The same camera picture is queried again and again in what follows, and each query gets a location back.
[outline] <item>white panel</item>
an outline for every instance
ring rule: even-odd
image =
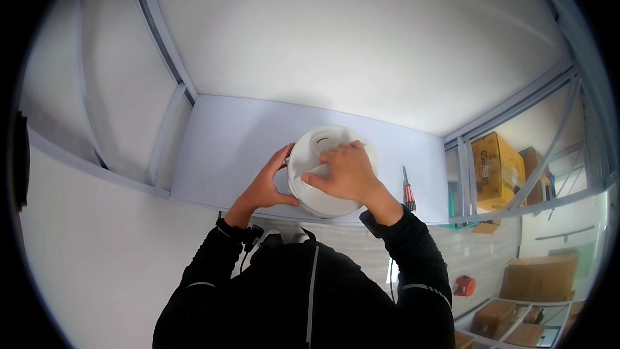
[[[75,348],[150,347],[217,212],[83,174],[32,149],[21,217],[35,284]]]
[[[20,109],[28,125],[66,151],[98,164],[84,130],[74,83],[78,0],[56,0],[27,57]]]
[[[190,120],[191,106],[185,98],[181,100],[174,116],[168,143],[164,146],[164,152],[159,162],[159,172],[155,186],[170,191],[172,179],[174,178],[174,168],[177,165],[177,158],[181,149],[181,142],[185,135],[185,128]]]
[[[379,179],[399,201],[403,199],[401,165],[405,165],[418,217],[428,224],[447,222],[443,138],[342,112],[247,98],[198,96],[170,195],[230,208],[274,152],[296,142],[310,129],[326,124],[349,127],[375,146]],[[279,191],[286,192],[286,170],[276,174],[275,184]],[[361,224],[361,210],[328,222]],[[286,205],[259,209],[255,215],[318,220]]]
[[[202,94],[445,135],[565,56],[538,0],[159,0]]]
[[[176,83],[136,0],[86,0],[84,71],[97,126],[114,170],[145,181]]]

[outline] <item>reflective stripe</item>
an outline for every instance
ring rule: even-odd
[[[426,284],[418,284],[418,283],[414,283],[414,284],[406,284],[402,287],[403,290],[407,290],[408,288],[423,288],[424,290],[430,290],[433,291],[435,293],[437,293],[438,295],[440,295],[444,301],[446,301],[446,303],[448,304],[448,307],[452,308],[452,306],[450,306],[450,301],[446,298],[446,296],[444,294],[441,293],[441,291],[432,288],[431,286],[427,286]]]
[[[192,287],[194,284],[206,284],[207,286],[215,287],[215,284],[213,284],[213,283],[206,283],[205,281],[198,281],[196,283],[191,283],[188,287]]]
[[[312,337],[312,307],[314,301],[314,276],[316,275],[316,261],[319,258],[319,246],[314,250],[314,264],[312,266],[312,276],[310,277],[310,293],[308,295],[308,324],[306,329],[306,343],[310,347],[310,337]]]

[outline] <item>white round container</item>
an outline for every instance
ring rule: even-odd
[[[329,165],[321,165],[319,154],[340,143],[360,141],[377,175],[377,153],[366,139],[352,129],[343,126],[322,126],[308,131],[293,147],[288,159],[288,190],[295,196],[300,206],[308,213],[327,219],[342,217],[360,209],[361,204],[351,199],[329,196],[321,190],[302,182],[301,175],[311,172],[320,176],[329,176]]]

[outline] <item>right hand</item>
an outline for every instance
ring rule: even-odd
[[[340,143],[337,148],[321,152],[319,160],[331,167],[329,177],[305,173],[301,180],[330,196],[366,205],[368,199],[383,188],[360,141]]]

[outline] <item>brown cardboard box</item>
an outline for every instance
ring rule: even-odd
[[[523,151],[519,151],[519,155],[523,157],[523,165],[525,166],[525,180],[527,180],[530,175],[534,172],[536,167],[540,164],[541,156],[534,150],[534,147],[528,147]],[[551,175],[549,173],[549,167],[545,167],[543,173],[540,176],[539,182],[534,185],[532,191],[527,198],[528,205],[539,204],[547,200],[546,193],[544,192],[543,186],[551,185],[549,179]]]
[[[493,340],[499,339],[512,325],[516,302],[494,299],[474,314],[471,332]]]
[[[531,302],[566,301],[572,292],[578,259],[577,252],[516,259],[506,268],[500,297]]]
[[[567,335],[569,330],[573,327],[573,323],[575,323],[575,321],[577,320],[579,313],[584,307],[584,304],[585,304],[585,301],[578,301],[578,302],[573,303],[570,306],[569,318],[566,321],[566,326],[564,327],[564,330],[562,331],[562,336],[560,337],[561,340],[564,338],[565,335]]]
[[[467,334],[454,331],[455,349],[471,349],[475,339]]]
[[[523,323],[534,323],[534,322],[536,322],[536,318],[538,318],[538,314],[540,314],[541,311],[543,311],[543,308],[541,306],[534,306],[534,307],[532,307],[532,309],[529,311],[529,313],[526,314],[525,317],[523,318]]]
[[[531,323],[519,323],[519,326],[506,338],[507,344],[535,348],[547,327]]]
[[[478,207],[496,212],[525,182],[523,158],[496,132],[471,143],[476,169]]]
[[[474,230],[472,230],[472,233],[483,233],[483,234],[487,234],[487,235],[491,235],[493,233],[495,233],[495,231],[497,230],[497,228],[500,227],[501,224],[501,220],[493,220],[493,221],[484,221],[481,222],[480,224],[476,225],[476,227],[474,228]]]

